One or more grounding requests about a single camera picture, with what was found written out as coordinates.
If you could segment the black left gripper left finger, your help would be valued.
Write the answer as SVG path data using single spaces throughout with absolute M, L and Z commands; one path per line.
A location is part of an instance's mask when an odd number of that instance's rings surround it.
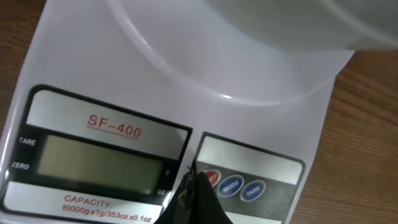
M 192 213 L 195 172 L 189 167 L 174 196 L 155 224 L 189 224 Z

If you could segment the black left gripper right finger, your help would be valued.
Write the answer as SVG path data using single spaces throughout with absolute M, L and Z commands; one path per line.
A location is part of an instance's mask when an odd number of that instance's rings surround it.
M 233 224 L 203 172 L 194 181 L 194 224 Z

